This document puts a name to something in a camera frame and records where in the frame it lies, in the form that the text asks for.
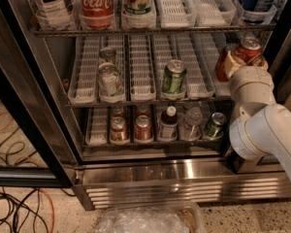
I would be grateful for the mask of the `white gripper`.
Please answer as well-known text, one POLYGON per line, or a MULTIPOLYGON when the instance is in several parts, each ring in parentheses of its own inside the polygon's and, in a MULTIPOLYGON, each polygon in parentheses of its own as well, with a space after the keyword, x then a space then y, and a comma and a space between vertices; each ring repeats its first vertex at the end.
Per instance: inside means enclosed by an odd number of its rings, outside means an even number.
POLYGON ((227 52, 224 71, 226 77, 230 79, 229 88, 235 107, 238 108, 247 103, 274 104, 274 83, 272 76, 266 71, 269 64, 265 57, 255 56, 248 61, 249 66, 244 65, 245 62, 231 50, 227 52))

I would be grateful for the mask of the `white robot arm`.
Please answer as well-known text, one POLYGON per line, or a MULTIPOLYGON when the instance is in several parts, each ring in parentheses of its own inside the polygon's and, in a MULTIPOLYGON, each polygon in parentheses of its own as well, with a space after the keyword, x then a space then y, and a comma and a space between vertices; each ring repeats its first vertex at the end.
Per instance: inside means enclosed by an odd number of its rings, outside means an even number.
POLYGON ((291 182, 291 112, 275 101, 272 76, 231 50, 224 70, 234 101, 229 126, 233 150, 246 160, 274 155, 291 182))

